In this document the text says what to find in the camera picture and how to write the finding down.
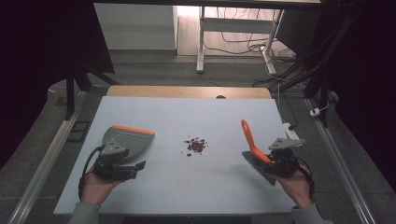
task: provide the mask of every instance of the sleeve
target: sleeve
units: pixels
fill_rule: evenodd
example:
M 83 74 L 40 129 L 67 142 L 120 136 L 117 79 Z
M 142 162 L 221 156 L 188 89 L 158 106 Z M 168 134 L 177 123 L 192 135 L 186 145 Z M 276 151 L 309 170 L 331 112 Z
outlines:
M 291 209 L 291 215 L 295 224 L 332 224 L 331 221 L 322 219 L 315 203 L 305 209 L 294 207 Z
M 73 215 L 68 224 L 96 224 L 100 205 L 92 203 L 76 203 Z

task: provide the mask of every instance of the table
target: table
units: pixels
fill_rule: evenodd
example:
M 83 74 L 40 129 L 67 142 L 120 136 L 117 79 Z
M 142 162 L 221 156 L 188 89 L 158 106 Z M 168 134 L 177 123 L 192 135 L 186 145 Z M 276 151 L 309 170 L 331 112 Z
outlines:
M 226 99 L 216 99 L 218 95 Z M 147 161 L 145 169 L 115 188 L 101 213 L 181 217 L 288 213 L 294 202 L 241 155 L 248 150 L 241 119 L 250 121 L 256 145 L 266 153 L 277 137 L 286 137 L 266 89 L 111 87 L 54 213 L 73 212 L 82 166 L 115 123 L 153 130 L 156 135 L 142 154 L 128 162 Z M 184 140 L 194 137 L 207 142 L 202 154 L 187 150 Z

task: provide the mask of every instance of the desk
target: desk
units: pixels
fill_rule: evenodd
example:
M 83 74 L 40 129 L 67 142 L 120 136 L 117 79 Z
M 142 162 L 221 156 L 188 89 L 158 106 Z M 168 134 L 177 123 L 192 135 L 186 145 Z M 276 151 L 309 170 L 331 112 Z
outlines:
M 219 94 L 227 99 L 213 98 Z M 256 145 L 267 153 L 274 139 L 286 137 L 275 101 L 269 98 L 268 90 L 251 88 L 111 87 L 99 105 L 54 213 L 73 212 L 82 167 L 91 151 L 101 145 L 106 129 L 116 123 L 153 130 L 156 135 L 144 152 L 128 161 L 147 161 L 145 169 L 136 179 L 115 188 L 101 213 L 288 213 L 293 201 L 279 185 L 266 182 L 241 155 L 248 150 L 241 119 L 250 122 Z M 207 142 L 202 153 L 187 150 L 184 140 L 194 137 Z

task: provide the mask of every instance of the gray carpet floor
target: gray carpet floor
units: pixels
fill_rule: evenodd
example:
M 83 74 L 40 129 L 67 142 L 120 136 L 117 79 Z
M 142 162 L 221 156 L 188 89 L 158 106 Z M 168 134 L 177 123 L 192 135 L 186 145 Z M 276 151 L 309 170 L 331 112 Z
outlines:
M 253 82 L 268 79 L 262 59 L 207 59 L 205 72 L 195 73 L 192 58 L 139 56 L 128 59 L 113 58 L 116 75 L 111 77 L 124 85 L 176 85 L 176 86 L 223 86 L 250 87 Z M 287 69 L 287 64 L 277 66 L 279 73 Z M 108 85 L 102 80 L 90 76 L 95 85 L 84 101 L 81 113 L 75 125 L 75 132 L 68 135 L 62 151 L 51 170 L 49 177 L 29 213 L 26 223 L 66 223 L 68 217 L 52 214 L 64 184 L 73 168 L 84 140 L 84 132 L 78 130 L 89 128 L 101 97 L 106 95 Z M 268 87 L 272 81 L 260 83 L 259 87 Z M 316 182 L 315 199 L 321 214 L 334 223 L 361 223 L 350 197 L 340 179 L 329 152 L 320 138 L 314 120 L 309 116 L 302 87 L 296 86 L 279 97 L 280 112 L 285 121 L 298 124 L 297 134 L 306 141 L 302 150 L 296 154 L 305 159 L 312 168 Z M 31 131 L 21 142 L 19 148 L 0 172 L 0 223 L 9 220 L 20 197 L 24 193 L 35 169 L 41 162 L 53 137 L 61 126 L 65 116 L 65 82 L 49 88 L 48 102 Z M 338 146 L 342 149 L 356 182 L 372 209 L 377 223 L 391 224 L 396 220 L 396 196 L 384 177 L 378 172 L 359 142 L 340 121 L 334 111 L 334 104 L 328 108 L 329 129 Z M 122 223 L 123 217 L 105 216 L 100 223 Z M 180 218 L 138 219 L 129 217 L 125 223 L 180 223 Z M 232 223 L 230 219 L 182 219 L 183 223 Z M 290 223 L 290 215 L 257 216 L 242 218 L 233 223 Z

